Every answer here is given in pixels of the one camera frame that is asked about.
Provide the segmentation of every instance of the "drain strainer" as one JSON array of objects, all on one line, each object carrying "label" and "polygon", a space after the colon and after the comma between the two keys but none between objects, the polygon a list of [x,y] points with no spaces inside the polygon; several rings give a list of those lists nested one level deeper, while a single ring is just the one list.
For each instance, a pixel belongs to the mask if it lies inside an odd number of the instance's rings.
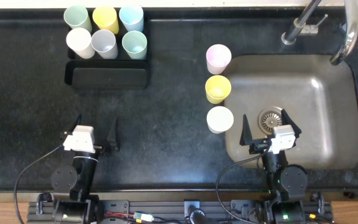
[{"label": "drain strainer", "polygon": [[271,106],[260,112],[258,123],[264,133],[272,134],[274,127],[283,125],[281,110],[279,107]]}]

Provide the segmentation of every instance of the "faucet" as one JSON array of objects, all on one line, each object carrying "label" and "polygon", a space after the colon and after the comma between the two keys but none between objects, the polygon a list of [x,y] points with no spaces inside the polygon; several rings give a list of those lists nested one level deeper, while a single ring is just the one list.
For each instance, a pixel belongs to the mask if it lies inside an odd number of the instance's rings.
[{"label": "faucet", "polygon": [[[282,41],[284,44],[292,45],[295,43],[296,37],[305,28],[306,21],[309,19],[310,15],[317,8],[320,2],[321,0],[312,0],[308,4],[306,9],[302,12],[301,16],[293,21],[290,30],[282,34]],[[344,3],[345,3],[345,10],[346,10],[346,26],[347,26],[345,42],[338,50],[338,52],[329,59],[329,62],[331,62],[332,65],[340,64],[352,52],[358,36],[357,1],[344,0]]]}]

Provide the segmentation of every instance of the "cup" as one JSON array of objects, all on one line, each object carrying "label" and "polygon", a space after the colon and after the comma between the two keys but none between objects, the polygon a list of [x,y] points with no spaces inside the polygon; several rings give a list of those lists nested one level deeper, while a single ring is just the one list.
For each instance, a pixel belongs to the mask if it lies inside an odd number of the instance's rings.
[{"label": "cup", "polygon": [[209,130],[214,134],[220,134],[229,130],[234,122],[231,111],[224,106],[215,106],[206,115]]},{"label": "cup", "polygon": [[100,29],[107,29],[118,34],[118,19],[116,9],[113,7],[97,7],[92,14],[93,21]]},{"label": "cup", "polygon": [[143,31],[143,9],[140,6],[126,6],[119,11],[119,18],[129,31]]},{"label": "cup", "polygon": [[84,28],[75,28],[69,31],[66,43],[81,58],[88,59],[94,55],[94,49],[91,45],[91,34]]},{"label": "cup", "polygon": [[122,38],[122,46],[132,59],[146,59],[147,38],[139,31],[130,31]]},{"label": "cup", "polygon": [[68,7],[63,15],[65,22],[72,28],[84,28],[92,32],[91,20],[84,6]]},{"label": "cup", "polygon": [[221,74],[231,60],[231,52],[225,45],[215,44],[206,51],[206,66],[213,75]]},{"label": "cup", "polygon": [[214,75],[205,83],[206,98],[210,103],[222,102],[231,91],[230,81],[221,75]]},{"label": "cup", "polygon": [[110,30],[98,30],[91,40],[94,50],[104,59],[115,59],[118,55],[116,36]]}]

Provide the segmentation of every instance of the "sink basin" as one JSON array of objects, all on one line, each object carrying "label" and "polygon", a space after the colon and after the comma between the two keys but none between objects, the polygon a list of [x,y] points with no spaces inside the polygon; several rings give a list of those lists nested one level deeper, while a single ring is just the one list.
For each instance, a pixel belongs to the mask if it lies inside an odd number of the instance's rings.
[{"label": "sink basin", "polygon": [[[286,151],[290,164],[307,169],[348,169],[358,164],[358,105],[351,68],[328,55],[244,55],[224,71],[232,90],[224,105],[234,115],[226,150],[235,162],[254,157],[240,146],[246,114],[254,139],[280,125],[280,108],[302,130]],[[257,167],[256,161],[244,164]]]}]

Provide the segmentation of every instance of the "white wall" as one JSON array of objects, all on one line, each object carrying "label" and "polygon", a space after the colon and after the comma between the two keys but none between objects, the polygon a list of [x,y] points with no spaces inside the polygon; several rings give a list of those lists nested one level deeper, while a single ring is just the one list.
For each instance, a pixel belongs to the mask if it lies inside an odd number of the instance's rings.
[{"label": "white wall", "polygon": [[[0,0],[0,8],[66,8],[74,4],[86,7],[222,7],[222,6],[305,6],[310,0]],[[323,0],[320,6],[343,6],[343,0]]]}]

